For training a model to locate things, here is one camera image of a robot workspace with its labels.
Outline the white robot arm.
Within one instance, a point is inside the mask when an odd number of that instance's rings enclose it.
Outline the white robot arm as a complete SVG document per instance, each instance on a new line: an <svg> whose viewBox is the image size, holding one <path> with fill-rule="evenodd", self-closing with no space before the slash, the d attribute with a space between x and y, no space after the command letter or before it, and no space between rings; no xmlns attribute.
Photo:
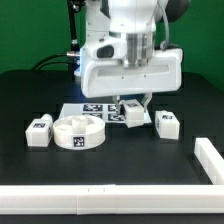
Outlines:
<svg viewBox="0 0 224 224"><path fill-rule="evenodd" d="M191 0L86 0L86 40L80 49L85 97L110 96L118 108L123 95L142 94L146 106L156 92L181 85L183 50L170 35L155 45L156 24L178 20Z"/></svg>

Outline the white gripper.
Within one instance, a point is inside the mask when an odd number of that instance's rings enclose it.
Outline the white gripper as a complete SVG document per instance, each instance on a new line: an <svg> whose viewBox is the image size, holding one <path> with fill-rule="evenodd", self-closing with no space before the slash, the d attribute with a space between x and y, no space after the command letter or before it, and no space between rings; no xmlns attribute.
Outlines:
<svg viewBox="0 0 224 224"><path fill-rule="evenodd" d="M181 86L180 48L157 50L147 66L124 68L117 60L89 61L81 66L81 90L85 97L113 96L119 115L124 114L119 96L144 94L141 105L147 111L152 93L176 91Z"/></svg>

